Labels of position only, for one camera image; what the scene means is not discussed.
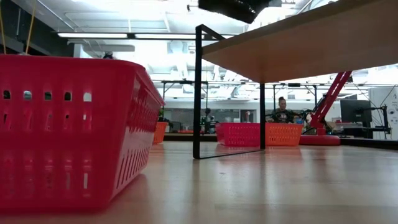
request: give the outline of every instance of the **light wood surface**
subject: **light wood surface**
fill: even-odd
[[[202,146],[216,150],[214,143]],[[396,224],[397,189],[396,152],[274,147],[196,161],[191,142],[165,142],[153,147],[147,168],[106,211],[2,214],[0,223]]]
[[[267,83],[398,63],[397,0],[339,0],[207,45],[203,58]]]

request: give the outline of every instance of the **basket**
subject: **basket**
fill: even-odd
[[[160,144],[163,142],[164,134],[166,132],[166,127],[168,122],[158,122],[156,124],[154,144]]]
[[[267,146],[297,146],[302,124],[266,123]],[[216,125],[217,141],[225,146],[260,146],[259,123],[219,123]]]
[[[119,60],[0,55],[0,210],[104,208],[146,166],[164,104]]]

